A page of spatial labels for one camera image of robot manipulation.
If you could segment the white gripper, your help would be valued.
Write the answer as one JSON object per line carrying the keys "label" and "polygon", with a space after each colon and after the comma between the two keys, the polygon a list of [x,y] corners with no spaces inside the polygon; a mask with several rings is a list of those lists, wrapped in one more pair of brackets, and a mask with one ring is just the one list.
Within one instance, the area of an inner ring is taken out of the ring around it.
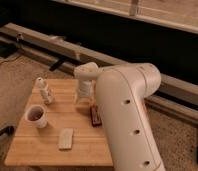
{"label": "white gripper", "polygon": [[91,102],[92,97],[92,82],[79,80],[76,89],[76,103],[81,104],[84,102]]}

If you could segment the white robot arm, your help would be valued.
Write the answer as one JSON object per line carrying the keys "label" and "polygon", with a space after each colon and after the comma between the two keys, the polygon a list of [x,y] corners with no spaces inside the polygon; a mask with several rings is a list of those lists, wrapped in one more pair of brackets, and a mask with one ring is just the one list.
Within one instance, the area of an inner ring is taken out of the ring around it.
{"label": "white robot arm", "polygon": [[90,95],[95,83],[98,114],[115,171],[166,171],[147,116],[144,99],[156,92],[161,74],[151,63],[99,67],[90,62],[74,69],[77,97]]}

